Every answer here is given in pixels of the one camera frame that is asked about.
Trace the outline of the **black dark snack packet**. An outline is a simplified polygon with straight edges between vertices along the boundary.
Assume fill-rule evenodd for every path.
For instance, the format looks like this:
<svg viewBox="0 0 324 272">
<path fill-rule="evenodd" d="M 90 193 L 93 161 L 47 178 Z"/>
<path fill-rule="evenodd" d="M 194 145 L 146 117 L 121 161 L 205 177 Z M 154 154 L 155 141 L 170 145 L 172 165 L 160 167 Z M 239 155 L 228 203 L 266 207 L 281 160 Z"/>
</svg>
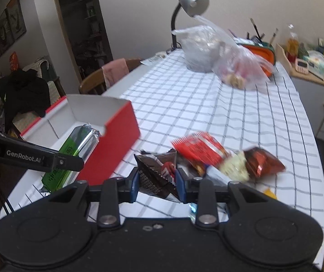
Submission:
<svg viewBox="0 0 324 272">
<path fill-rule="evenodd" d="M 140 191 L 152 197 L 179 202 L 176 189 L 177 152 L 141 151 L 134 155 L 139 173 Z"/>
</svg>

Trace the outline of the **red chips bag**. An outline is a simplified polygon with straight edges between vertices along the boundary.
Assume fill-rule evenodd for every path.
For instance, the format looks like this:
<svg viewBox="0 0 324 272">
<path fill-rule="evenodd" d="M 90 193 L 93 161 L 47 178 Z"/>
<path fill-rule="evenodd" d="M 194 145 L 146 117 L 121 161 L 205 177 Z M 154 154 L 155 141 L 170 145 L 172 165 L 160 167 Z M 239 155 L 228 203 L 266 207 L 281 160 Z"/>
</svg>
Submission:
<svg viewBox="0 0 324 272">
<path fill-rule="evenodd" d="M 171 144 L 199 176 L 206 174 L 208 166 L 218 168 L 231 155 L 212 135 L 203 131 L 174 139 Z"/>
</svg>

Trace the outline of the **cream white snack packet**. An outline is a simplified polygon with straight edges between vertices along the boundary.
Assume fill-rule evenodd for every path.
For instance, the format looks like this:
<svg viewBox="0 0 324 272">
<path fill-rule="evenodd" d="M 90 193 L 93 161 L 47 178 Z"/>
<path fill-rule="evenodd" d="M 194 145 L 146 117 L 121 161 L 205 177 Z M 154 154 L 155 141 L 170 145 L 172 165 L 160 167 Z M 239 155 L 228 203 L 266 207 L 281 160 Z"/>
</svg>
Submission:
<svg viewBox="0 0 324 272">
<path fill-rule="evenodd" d="M 232 181 L 247 182 L 250 180 L 249 173 L 245 166 L 244 152 L 240 151 L 230 155 L 217 169 L 231 178 Z"/>
</svg>

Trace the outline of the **green foil snack packet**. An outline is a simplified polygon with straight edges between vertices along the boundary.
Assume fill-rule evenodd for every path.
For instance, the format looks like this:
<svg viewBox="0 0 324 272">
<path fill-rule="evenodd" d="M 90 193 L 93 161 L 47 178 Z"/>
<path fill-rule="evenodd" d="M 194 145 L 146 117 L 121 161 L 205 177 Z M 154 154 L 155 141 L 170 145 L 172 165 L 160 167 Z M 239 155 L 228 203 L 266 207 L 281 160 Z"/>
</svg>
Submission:
<svg viewBox="0 0 324 272">
<path fill-rule="evenodd" d="M 61 146 L 59 152 L 64 155 L 81 158 L 86 164 L 87 159 L 99 143 L 100 132 L 90 124 L 76 126 Z M 73 183 L 80 170 L 64 170 L 55 168 L 47 172 L 41 179 L 41 193 L 53 193 Z"/>
</svg>

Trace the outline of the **brown red Oreo packet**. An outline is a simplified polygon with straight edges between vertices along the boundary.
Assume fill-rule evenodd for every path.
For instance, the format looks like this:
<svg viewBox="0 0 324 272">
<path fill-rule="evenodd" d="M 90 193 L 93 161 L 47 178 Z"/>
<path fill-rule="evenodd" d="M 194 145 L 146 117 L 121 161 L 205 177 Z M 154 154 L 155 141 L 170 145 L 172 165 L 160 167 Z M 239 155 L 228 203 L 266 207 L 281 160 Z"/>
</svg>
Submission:
<svg viewBox="0 0 324 272">
<path fill-rule="evenodd" d="M 278 158 L 260 147 L 253 147 L 243 152 L 246 169 L 252 178 L 272 176 L 286 169 Z"/>
</svg>

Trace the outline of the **white blue snack packet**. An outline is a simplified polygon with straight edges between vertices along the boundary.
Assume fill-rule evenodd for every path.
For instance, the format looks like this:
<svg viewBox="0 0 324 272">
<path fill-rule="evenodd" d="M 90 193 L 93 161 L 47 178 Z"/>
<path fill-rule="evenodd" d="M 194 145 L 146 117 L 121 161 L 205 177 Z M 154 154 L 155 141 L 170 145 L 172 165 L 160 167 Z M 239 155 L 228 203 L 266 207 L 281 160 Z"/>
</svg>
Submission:
<svg viewBox="0 0 324 272">
<path fill-rule="evenodd" d="M 213 166 L 208 166 L 208 169 L 206 170 L 206 175 L 204 177 L 208 180 L 211 180 L 215 186 L 227 186 L 228 183 L 231 182 L 231 178 L 229 178 Z M 190 203 L 189 207 L 189 218 L 193 223 L 195 223 L 197 204 Z M 225 222 L 228 220 L 226 203 L 217 203 L 217 211 L 219 215 L 219 222 Z"/>
</svg>

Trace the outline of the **yellow snack packet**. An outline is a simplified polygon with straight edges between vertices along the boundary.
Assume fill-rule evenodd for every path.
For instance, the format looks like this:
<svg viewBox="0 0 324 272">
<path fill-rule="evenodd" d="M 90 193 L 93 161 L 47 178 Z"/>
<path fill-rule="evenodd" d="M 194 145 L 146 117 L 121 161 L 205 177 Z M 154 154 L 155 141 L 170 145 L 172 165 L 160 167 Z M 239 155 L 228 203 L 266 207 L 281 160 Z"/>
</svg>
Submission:
<svg viewBox="0 0 324 272">
<path fill-rule="evenodd" d="M 277 199 L 277 196 L 269 188 L 265 189 L 263 193 L 272 199 Z"/>
</svg>

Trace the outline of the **black clothes pile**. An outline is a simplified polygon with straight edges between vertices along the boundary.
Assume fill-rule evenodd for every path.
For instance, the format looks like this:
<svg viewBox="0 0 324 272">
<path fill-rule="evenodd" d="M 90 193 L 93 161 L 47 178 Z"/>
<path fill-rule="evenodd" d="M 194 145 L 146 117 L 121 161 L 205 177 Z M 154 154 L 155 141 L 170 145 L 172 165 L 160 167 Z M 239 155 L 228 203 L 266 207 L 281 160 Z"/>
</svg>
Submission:
<svg viewBox="0 0 324 272">
<path fill-rule="evenodd" d="M 0 98 L 5 113 L 5 133 L 9 133 L 16 115 L 35 112 L 44 117 L 51 106 L 49 86 L 37 71 L 18 69 L 0 79 Z"/>
</svg>

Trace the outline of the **red white cardboard box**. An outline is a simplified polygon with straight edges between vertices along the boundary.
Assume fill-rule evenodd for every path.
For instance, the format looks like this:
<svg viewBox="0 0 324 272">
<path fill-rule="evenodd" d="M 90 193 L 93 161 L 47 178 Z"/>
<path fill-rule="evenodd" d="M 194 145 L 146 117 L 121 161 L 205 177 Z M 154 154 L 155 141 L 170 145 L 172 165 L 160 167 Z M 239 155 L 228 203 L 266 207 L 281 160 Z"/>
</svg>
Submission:
<svg viewBox="0 0 324 272">
<path fill-rule="evenodd" d="M 98 95 L 66 95 L 35 119 L 21 137 L 83 159 L 81 171 L 54 170 L 41 178 L 53 192 L 75 180 L 91 185 L 108 179 L 140 136 L 129 100 Z"/>
</svg>

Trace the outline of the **grid pattern tablecloth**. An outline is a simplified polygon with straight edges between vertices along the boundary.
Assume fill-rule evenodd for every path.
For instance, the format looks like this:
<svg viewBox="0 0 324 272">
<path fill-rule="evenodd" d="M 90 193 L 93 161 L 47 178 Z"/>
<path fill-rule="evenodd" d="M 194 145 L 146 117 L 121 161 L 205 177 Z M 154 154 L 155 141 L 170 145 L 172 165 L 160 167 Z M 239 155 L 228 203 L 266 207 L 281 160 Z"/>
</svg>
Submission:
<svg viewBox="0 0 324 272">
<path fill-rule="evenodd" d="M 196 131 L 210 133 L 231 152 L 259 146 L 285 171 L 253 182 L 316 219 L 324 228 L 324 174 L 317 144 L 299 94 L 282 66 L 254 90 L 238 90 L 212 73 L 188 70 L 176 51 L 128 84 L 140 137 L 113 171 L 127 176 L 139 150 L 165 152 L 172 140 Z"/>
</svg>

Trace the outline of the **wooden chair left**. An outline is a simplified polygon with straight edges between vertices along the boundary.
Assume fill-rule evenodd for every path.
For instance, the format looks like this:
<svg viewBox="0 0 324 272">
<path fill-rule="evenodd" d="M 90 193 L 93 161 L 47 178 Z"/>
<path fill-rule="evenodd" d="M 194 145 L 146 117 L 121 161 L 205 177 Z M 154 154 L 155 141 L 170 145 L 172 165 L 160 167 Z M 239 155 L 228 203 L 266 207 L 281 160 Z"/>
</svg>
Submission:
<svg viewBox="0 0 324 272">
<path fill-rule="evenodd" d="M 131 58 L 131 59 L 125 59 L 129 73 L 133 70 L 135 70 L 137 67 L 141 65 L 141 58 Z M 79 92 L 82 95 L 91 94 L 97 91 L 97 89 L 100 88 L 102 92 L 105 92 L 108 90 L 106 88 L 106 82 L 103 76 L 102 68 L 98 69 L 97 71 L 94 71 L 90 75 L 88 75 L 80 84 L 79 86 Z"/>
</svg>

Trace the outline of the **pink cloth on chair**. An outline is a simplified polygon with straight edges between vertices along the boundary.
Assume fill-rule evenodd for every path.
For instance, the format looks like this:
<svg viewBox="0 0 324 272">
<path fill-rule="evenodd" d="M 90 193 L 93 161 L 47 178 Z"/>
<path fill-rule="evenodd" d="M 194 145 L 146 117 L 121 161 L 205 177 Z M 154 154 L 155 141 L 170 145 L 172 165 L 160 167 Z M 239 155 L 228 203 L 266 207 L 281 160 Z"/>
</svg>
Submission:
<svg viewBox="0 0 324 272">
<path fill-rule="evenodd" d="M 106 65 L 103 65 L 102 71 L 107 89 L 112 87 L 129 73 L 129 69 L 124 58 L 113 60 Z"/>
</svg>

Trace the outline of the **paper card on table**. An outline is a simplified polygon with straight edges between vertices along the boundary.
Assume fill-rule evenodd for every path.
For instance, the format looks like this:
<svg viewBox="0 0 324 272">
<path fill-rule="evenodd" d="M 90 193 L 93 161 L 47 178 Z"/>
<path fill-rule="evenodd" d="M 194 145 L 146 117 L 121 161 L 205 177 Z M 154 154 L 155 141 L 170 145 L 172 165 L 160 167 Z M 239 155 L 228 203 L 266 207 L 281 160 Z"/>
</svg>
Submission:
<svg viewBox="0 0 324 272">
<path fill-rule="evenodd" d="M 153 66 L 162 59 L 166 58 L 167 53 L 166 52 L 158 52 L 154 56 L 151 56 L 150 58 L 144 59 L 141 61 L 142 65 L 145 66 Z"/>
</svg>

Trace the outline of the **pink clear plastic snack bag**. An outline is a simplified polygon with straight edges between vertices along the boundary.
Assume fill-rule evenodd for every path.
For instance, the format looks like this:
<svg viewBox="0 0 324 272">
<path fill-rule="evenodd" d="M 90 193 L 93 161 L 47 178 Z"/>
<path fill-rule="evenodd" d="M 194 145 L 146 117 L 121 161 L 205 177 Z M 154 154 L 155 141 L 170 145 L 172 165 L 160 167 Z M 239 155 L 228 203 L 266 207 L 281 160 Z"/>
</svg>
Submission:
<svg viewBox="0 0 324 272">
<path fill-rule="evenodd" d="M 223 41 L 212 72 L 226 85 L 240 90 L 253 90 L 272 76 L 275 62 L 254 53 L 251 45 L 238 44 L 231 37 Z"/>
</svg>

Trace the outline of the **grey clear plastic bag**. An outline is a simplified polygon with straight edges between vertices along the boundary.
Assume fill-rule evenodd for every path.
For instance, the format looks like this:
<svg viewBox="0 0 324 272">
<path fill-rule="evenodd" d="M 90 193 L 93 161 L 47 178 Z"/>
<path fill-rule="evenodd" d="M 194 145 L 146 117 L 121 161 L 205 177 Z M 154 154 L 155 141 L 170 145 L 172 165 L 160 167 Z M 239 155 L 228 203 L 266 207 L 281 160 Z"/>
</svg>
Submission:
<svg viewBox="0 0 324 272">
<path fill-rule="evenodd" d="M 226 47 L 236 47 L 234 39 L 222 28 L 201 15 L 193 17 L 201 25 L 175 29 L 180 37 L 186 67 L 198 73 L 210 73 Z"/>
</svg>

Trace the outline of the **orange container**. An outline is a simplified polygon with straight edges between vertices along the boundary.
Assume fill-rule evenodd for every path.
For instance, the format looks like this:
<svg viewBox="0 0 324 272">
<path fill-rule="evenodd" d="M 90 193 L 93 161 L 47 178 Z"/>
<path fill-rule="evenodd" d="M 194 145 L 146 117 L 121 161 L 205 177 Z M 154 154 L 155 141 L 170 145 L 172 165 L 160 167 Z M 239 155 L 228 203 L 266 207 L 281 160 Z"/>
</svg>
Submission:
<svg viewBox="0 0 324 272">
<path fill-rule="evenodd" d="M 241 40 L 237 42 L 238 45 L 242 45 L 249 49 L 253 54 L 258 55 L 267 60 L 272 65 L 276 63 L 276 56 L 274 48 L 266 43 L 255 43 L 251 40 Z"/>
</svg>

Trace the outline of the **wooden side cabinet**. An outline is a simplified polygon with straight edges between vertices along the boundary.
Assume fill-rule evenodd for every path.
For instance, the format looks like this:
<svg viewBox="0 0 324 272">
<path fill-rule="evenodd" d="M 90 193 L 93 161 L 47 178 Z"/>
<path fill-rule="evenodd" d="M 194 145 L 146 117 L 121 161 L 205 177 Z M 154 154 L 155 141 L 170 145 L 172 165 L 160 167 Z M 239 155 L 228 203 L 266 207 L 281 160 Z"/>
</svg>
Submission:
<svg viewBox="0 0 324 272">
<path fill-rule="evenodd" d="M 315 137 L 324 141 L 324 80 L 309 73 L 298 73 L 286 58 L 279 44 L 275 47 L 276 59 L 290 76 L 298 91 Z"/>
</svg>

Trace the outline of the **pink small clock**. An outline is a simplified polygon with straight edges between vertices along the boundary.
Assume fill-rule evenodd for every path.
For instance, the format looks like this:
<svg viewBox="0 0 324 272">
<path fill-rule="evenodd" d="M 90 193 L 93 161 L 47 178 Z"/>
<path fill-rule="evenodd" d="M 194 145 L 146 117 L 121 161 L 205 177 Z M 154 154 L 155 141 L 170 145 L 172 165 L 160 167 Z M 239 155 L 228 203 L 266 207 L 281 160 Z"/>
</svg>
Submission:
<svg viewBox="0 0 324 272">
<path fill-rule="evenodd" d="M 303 59 L 296 58 L 294 67 L 295 67 L 295 70 L 300 74 L 307 75 L 309 73 L 308 62 Z"/>
</svg>

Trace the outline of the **dark bookshelf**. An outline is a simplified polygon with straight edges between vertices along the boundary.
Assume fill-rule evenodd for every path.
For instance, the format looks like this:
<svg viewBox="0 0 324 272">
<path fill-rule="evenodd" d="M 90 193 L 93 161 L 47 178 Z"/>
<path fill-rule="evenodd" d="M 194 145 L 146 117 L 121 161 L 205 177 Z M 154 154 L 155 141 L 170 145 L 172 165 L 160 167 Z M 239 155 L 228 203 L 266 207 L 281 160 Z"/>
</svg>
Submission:
<svg viewBox="0 0 324 272">
<path fill-rule="evenodd" d="M 99 0 L 56 0 L 81 79 L 113 60 Z"/>
</svg>

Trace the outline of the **glass bottle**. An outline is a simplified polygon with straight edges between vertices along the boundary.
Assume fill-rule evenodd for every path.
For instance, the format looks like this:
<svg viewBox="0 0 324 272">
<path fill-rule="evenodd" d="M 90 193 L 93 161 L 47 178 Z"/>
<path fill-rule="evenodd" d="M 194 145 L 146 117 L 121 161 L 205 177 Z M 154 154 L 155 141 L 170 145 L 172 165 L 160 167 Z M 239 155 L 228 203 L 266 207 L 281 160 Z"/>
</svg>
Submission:
<svg viewBox="0 0 324 272">
<path fill-rule="evenodd" d="M 299 37 L 292 24 L 287 27 L 286 57 L 290 63 L 294 63 L 299 50 Z"/>
</svg>

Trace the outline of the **silver desk lamp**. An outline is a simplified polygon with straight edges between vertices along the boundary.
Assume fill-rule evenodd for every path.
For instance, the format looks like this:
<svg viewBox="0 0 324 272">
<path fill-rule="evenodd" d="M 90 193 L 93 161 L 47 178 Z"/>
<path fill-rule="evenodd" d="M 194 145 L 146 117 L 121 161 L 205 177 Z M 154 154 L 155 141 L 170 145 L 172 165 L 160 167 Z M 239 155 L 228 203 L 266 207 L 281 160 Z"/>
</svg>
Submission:
<svg viewBox="0 0 324 272">
<path fill-rule="evenodd" d="M 189 17 L 202 15 L 209 7 L 209 0 L 178 0 L 178 4 L 174 9 L 171 17 L 171 31 L 176 30 L 176 18 L 181 9 Z"/>
</svg>

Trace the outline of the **framed wall picture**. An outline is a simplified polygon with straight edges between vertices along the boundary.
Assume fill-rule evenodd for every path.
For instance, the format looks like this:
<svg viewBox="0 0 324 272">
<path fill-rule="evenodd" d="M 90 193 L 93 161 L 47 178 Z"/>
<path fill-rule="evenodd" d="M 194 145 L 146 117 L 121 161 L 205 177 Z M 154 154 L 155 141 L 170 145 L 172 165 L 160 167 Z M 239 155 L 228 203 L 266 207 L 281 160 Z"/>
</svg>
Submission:
<svg viewBox="0 0 324 272">
<path fill-rule="evenodd" d="M 20 0 L 10 0 L 0 15 L 0 57 L 26 32 Z"/>
</svg>

